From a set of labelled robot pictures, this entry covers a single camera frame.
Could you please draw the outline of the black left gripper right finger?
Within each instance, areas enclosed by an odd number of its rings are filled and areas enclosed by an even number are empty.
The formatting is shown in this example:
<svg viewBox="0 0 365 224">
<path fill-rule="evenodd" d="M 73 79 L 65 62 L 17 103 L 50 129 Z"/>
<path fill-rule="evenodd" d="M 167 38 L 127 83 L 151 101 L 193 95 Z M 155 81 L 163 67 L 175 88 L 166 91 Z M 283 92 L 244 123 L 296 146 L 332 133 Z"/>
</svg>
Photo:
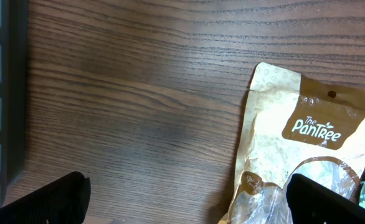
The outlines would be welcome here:
<svg viewBox="0 0 365 224">
<path fill-rule="evenodd" d="M 365 208 L 301 174 L 292 175 L 287 202 L 294 224 L 365 223 Z"/>
</svg>

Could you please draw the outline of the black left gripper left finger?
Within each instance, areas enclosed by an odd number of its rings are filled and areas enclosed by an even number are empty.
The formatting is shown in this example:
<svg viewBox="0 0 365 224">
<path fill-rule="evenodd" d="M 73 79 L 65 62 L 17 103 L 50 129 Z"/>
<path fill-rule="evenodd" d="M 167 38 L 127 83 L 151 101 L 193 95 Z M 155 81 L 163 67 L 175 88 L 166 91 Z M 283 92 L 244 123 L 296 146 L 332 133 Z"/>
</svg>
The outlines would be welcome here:
<svg viewBox="0 0 365 224">
<path fill-rule="evenodd" d="M 74 171 L 0 208 L 0 224 L 82 224 L 90 196 L 90 179 Z"/>
</svg>

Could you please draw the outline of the brown Pantree bag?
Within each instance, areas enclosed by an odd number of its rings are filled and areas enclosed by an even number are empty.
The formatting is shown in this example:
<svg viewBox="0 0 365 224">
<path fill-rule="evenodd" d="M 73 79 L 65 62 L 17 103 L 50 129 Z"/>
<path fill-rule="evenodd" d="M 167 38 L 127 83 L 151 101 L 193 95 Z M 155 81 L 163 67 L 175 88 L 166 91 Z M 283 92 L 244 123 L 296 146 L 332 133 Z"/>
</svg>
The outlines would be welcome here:
<svg viewBox="0 0 365 224">
<path fill-rule="evenodd" d="M 268 63 L 254 71 L 222 223 L 291 223 L 286 191 L 301 174 L 350 198 L 365 169 L 365 91 Z"/>
</svg>

